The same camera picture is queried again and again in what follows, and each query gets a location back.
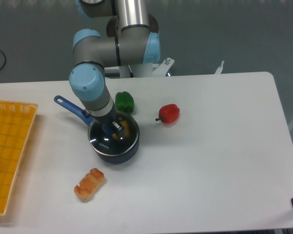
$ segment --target cooking pot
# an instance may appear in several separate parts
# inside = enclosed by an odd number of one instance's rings
[[[139,148],[139,126],[135,119],[125,112],[116,112],[115,121],[121,123],[126,133],[118,137],[106,124],[96,121],[91,114],[67,99],[56,96],[54,101],[77,115],[89,126],[88,139],[98,156],[109,163],[122,163],[131,159]]]

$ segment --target pot handle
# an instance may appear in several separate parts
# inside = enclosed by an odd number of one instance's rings
[[[60,106],[64,107],[65,109],[69,110],[71,113],[77,115],[83,122],[85,122],[85,124],[90,126],[93,117],[87,111],[76,106],[74,103],[70,102],[69,100],[63,98],[60,95],[55,96],[54,101]]]

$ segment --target gray floor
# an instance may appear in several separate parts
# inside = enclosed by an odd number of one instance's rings
[[[173,75],[212,74],[222,60],[224,73],[270,72],[289,121],[293,0],[148,0],[147,6],[160,24],[161,59],[175,59]],[[91,28],[105,36],[108,20],[83,19],[73,0],[0,0],[0,49],[7,56],[0,83],[67,80],[74,34]]]

